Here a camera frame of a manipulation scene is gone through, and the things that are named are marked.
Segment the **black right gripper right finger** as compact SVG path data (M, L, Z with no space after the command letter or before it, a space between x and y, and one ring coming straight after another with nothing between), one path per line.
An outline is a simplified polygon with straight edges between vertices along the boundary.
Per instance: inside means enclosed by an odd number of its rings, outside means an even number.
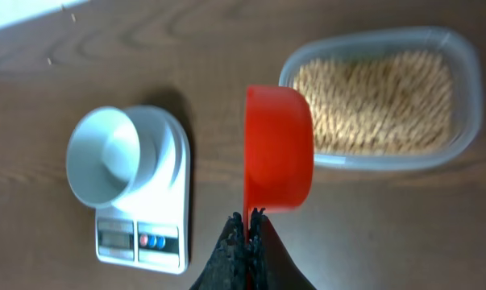
M251 212L250 275L253 289L315 289L293 262L264 208Z

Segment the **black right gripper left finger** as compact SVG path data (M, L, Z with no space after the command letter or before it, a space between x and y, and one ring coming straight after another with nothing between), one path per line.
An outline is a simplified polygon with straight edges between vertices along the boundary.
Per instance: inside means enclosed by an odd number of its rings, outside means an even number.
M247 288L247 248L240 213L228 217L203 271L190 290Z

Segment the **red plastic measuring scoop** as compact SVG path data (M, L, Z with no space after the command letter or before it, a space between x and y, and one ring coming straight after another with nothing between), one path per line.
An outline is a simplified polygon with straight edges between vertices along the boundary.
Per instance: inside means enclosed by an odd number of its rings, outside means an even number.
M314 171L313 125L309 106L294 89L247 88L244 131L243 228L251 246L250 289L266 289L264 250L255 238L258 219L298 208L309 195Z

